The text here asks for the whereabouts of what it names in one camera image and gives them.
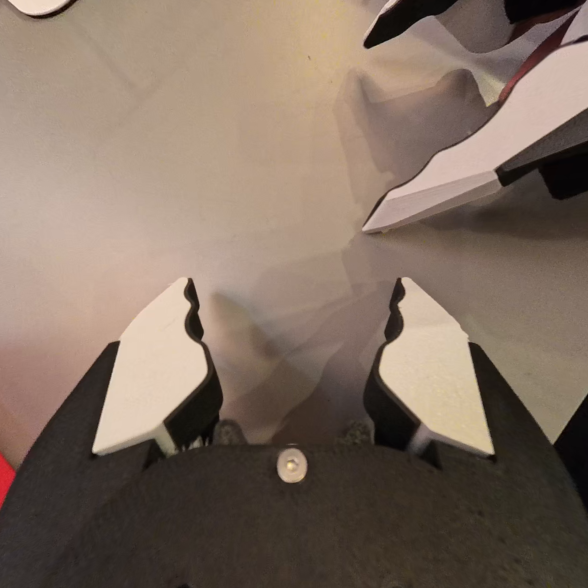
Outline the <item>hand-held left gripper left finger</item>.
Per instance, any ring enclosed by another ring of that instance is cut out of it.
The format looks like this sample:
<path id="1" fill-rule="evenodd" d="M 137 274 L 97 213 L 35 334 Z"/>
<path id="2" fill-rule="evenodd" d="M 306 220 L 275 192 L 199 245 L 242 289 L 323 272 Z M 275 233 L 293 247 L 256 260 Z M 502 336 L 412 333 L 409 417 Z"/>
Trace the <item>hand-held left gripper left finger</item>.
<path id="1" fill-rule="evenodd" d="M 173 456 L 212 443 L 224 399 L 199 308 L 193 280 L 181 277 L 121 334 L 93 454 L 152 440 Z"/>

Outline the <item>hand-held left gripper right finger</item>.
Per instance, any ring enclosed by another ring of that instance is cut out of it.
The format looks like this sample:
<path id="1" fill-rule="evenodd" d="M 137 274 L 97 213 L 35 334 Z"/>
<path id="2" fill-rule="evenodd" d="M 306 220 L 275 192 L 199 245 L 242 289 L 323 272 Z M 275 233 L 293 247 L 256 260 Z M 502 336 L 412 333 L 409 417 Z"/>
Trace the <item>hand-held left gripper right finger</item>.
<path id="1" fill-rule="evenodd" d="M 415 281 L 396 279 L 364 387 L 373 443 L 423 456 L 434 443 L 492 459 L 469 337 Z"/>

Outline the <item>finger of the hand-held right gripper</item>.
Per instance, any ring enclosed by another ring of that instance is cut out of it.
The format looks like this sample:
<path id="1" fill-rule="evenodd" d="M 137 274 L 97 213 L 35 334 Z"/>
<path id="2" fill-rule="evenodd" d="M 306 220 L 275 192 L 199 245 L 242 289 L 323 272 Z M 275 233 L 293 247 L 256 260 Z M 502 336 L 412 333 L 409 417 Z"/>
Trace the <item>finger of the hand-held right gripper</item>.
<path id="1" fill-rule="evenodd" d="M 364 34 L 363 48 L 415 45 L 440 52 L 456 41 L 486 53 L 504 46 L 514 29 L 504 1 L 387 1 Z"/>
<path id="2" fill-rule="evenodd" d="M 375 233 L 489 196 L 587 141 L 587 40 L 566 43 L 515 83 L 467 139 L 388 191 L 362 231 Z"/>

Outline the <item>red plastic bin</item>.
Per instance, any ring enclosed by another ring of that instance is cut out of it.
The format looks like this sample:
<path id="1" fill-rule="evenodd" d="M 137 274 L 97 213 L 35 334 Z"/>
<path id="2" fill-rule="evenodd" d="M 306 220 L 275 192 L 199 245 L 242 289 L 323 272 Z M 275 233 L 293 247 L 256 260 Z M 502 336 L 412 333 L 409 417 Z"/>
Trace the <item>red plastic bin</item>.
<path id="1" fill-rule="evenodd" d="M 1 452 L 0 454 L 0 462 L 1 462 L 1 496 L 0 496 L 0 505 L 4 504 L 8 492 L 11 488 L 11 485 L 14 481 L 16 471 L 11 465 L 11 463 L 5 458 L 4 454 Z"/>

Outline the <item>instruction sheet on stand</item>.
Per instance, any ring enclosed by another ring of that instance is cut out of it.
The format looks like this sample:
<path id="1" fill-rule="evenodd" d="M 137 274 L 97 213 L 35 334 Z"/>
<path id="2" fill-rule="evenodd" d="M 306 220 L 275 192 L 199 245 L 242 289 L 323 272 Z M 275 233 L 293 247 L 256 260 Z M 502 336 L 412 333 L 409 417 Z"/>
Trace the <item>instruction sheet on stand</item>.
<path id="1" fill-rule="evenodd" d="M 20 14 L 33 19 L 52 18 L 77 1 L 5 1 Z"/>

